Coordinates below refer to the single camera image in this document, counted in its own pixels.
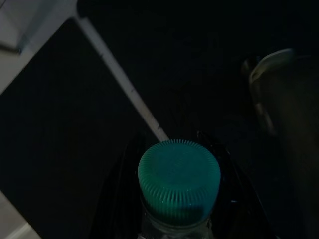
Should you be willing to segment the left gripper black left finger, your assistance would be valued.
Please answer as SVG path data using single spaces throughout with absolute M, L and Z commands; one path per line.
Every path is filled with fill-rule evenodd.
M 145 137 L 137 134 L 106 176 L 93 221 L 93 239 L 137 239 L 143 213 L 137 169 L 145 149 Z

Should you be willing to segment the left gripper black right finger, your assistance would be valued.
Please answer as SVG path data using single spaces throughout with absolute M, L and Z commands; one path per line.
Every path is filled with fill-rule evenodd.
M 211 214 L 214 239 L 272 239 L 272 228 L 249 178 L 214 137 L 197 132 L 196 142 L 217 159 L 219 194 Z

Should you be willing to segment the green-capped clear water bottle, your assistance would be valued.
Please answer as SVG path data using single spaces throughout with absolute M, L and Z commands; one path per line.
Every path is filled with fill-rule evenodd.
M 211 213 L 221 171 L 202 145 L 181 139 L 150 147 L 138 165 L 144 210 L 138 239 L 214 239 Z

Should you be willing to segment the white slim bar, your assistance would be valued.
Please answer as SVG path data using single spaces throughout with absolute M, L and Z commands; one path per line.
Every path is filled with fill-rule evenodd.
M 87 37 L 93 48 L 100 55 L 104 64 L 108 67 L 109 71 L 117 81 L 118 85 L 121 87 L 139 115 L 143 118 L 144 122 L 147 124 L 157 140 L 169 140 L 169 137 L 160 126 L 159 122 L 156 120 L 146 103 L 143 101 L 137 89 L 125 73 L 124 69 L 118 63 L 111 50 L 108 48 L 107 44 L 104 42 L 90 20 L 87 18 L 80 18 L 77 15 L 74 16 L 74 18 L 83 34 Z

